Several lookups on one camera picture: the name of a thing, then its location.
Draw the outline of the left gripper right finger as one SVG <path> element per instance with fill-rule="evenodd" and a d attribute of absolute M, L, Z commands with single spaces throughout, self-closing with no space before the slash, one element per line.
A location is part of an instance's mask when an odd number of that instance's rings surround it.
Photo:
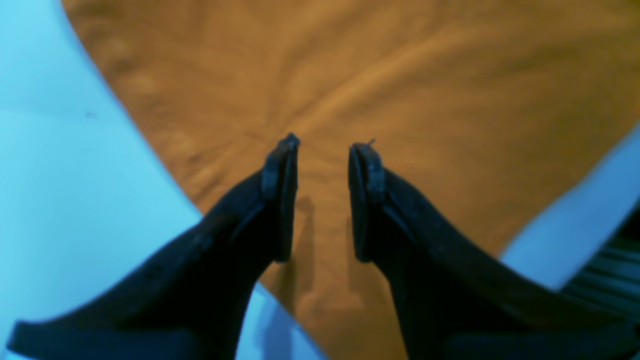
<path fill-rule="evenodd" d="M 631 320 L 524 278 L 459 232 L 370 143 L 349 149 L 355 255 L 391 289 L 410 360 L 630 360 Z"/>

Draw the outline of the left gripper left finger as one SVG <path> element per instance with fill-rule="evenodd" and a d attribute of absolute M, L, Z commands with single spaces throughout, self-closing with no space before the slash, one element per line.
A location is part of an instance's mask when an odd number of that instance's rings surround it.
<path fill-rule="evenodd" d="M 298 188 L 294 135 L 199 223 L 105 294 L 7 342 L 35 360 L 233 360 L 254 285 L 290 259 Z"/>

